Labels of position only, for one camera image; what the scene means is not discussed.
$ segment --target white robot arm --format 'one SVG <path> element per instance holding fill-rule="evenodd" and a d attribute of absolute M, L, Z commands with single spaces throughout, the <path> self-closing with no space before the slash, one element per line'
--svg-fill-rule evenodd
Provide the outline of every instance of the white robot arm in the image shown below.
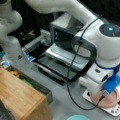
<path fill-rule="evenodd" d="M 64 11 L 71 14 L 86 28 L 97 19 L 96 15 L 77 0 L 25 0 L 39 13 Z M 77 33 L 73 39 L 73 49 L 77 51 L 79 40 L 84 30 Z M 120 64 L 120 27 L 105 24 L 102 20 L 95 21 L 85 32 L 83 44 L 78 54 L 84 57 L 95 58 L 96 61 L 88 70 L 86 77 L 80 77 L 80 84 L 87 87 L 91 94 L 97 94 L 104 84 L 107 92 L 111 93 L 120 83 L 114 75 L 119 71 Z"/>

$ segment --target wooden box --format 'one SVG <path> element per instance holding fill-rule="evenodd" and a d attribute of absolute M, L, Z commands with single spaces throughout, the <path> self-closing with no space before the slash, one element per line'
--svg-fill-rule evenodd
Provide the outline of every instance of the wooden box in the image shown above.
<path fill-rule="evenodd" d="M 0 99 L 16 120 L 52 120 L 46 97 L 1 67 Z"/>

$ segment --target black cable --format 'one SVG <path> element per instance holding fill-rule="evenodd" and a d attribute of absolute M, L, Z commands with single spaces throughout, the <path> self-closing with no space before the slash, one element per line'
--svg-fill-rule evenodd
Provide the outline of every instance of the black cable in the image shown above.
<path fill-rule="evenodd" d="M 90 110 L 93 110 L 93 109 L 97 108 L 98 105 L 99 105 L 99 103 L 100 103 L 100 101 L 101 101 L 105 96 L 102 95 L 101 98 L 99 99 L 99 101 L 97 102 L 97 104 L 94 105 L 94 107 L 89 108 L 89 109 L 83 108 L 83 107 L 80 106 L 80 105 L 74 100 L 74 98 L 72 97 L 71 92 L 70 92 L 70 88 L 69 88 L 69 80 L 68 80 L 68 79 L 69 79 L 69 74 L 70 74 L 70 70 L 71 70 L 71 68 L 72 68 L 73 62 L 74 62 L 74 60 L 75 60 L 75 58 L 76 58 L 76 56 L 77 56 L 77 54 L 78 54 L 78 51 L 79 51 L 81 45 L 83 44 L 83 41 L 82 41 L 83 35 L 85 34 L 86 30 L 87 30 L 94 22 L 96 22 L 96 21 L 97 21 L 98 19 L 100 19 L 100 18 L 101 18 L 101 16 L 98 17 L 97 19 L 95 19 L 94 21 L 92 21 L 92 22 L 85 28 L 85 30 L 83 31 L 82 35 L 80 36 L 79 47 L 78 47 L 78 49 L 77 49 L 77 51 L 76 51 L 76 53 L 75 53 L 75 56 L 74 56 L 74 58 L 73 58 L 73 60 L 72 60 L 72 62 L 71 62 L 71 64 L 70 64 L 70 66 L 69 66 L 68 73 L 67 73 L 67 79 L 66 79 L 66 80 L 67 80 L 67 90 L 68 90 L 68 93 L 69 93 L 69 96 L 70 96 L 71 100 L 73 101 L 73 103 L 74 103 L 77 107 L 79 107 L 79 108 L 82 109 L 82 110 L 86 110 L 86 111 L 90 111 Z"/>

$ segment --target table surface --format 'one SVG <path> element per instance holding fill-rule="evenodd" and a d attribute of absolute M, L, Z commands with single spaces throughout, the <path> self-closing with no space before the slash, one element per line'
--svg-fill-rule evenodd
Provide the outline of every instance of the table surface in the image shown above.
<path fill-rule="evenodd" d="M 84 115 L 90 120 L 120 120 L 120 116 L 113 117 L 99 108 L 89 112 L 79 109 L 71 101 L 66 89 L 66 85 L 61 86 L 52 81 L 47 76 L 41 74 L 32 63 L 28 66 L 26 65 L 21 68 L 19 67 L 19 69 L 24 74 L 30 76 L 35 81 L 39 82 L 52 91 L 53 102 L 51 103 L 50 107 L 53 114 L 53 120 L 67 120 L 72 115 Z M 84 91 L 85 88 L 81 87 L 78 84 L 78 81 L 71 85 L 71 92 L 75 100 L 81 106 L 91 108 L 93 107 L 92 104 L 90 104 L 82 97 Z"/>

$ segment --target blue object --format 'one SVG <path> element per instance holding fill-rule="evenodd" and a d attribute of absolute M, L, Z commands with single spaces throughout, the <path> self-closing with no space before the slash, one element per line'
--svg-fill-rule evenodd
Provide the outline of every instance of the blue object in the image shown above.
<path fill-rule="evenodd" d="M 118 75 L 113 75 L 108 78 L 107 82 L 104 84 L 104 90 L 111 94 L 116 87 L 120 84 L 120 77 Z"/>
<path fill-rule="evenodd" d="M 113 31 L 113 28 L 112 28 L 112 27 L 109 27 L 108 29 L 109 29 L 109 31 Z"/>
<path fill-rule="evenodd" d="M 67 120 L 89 120 L 89 119 L 83 115 L 74 115 L 68 118 Z"/>

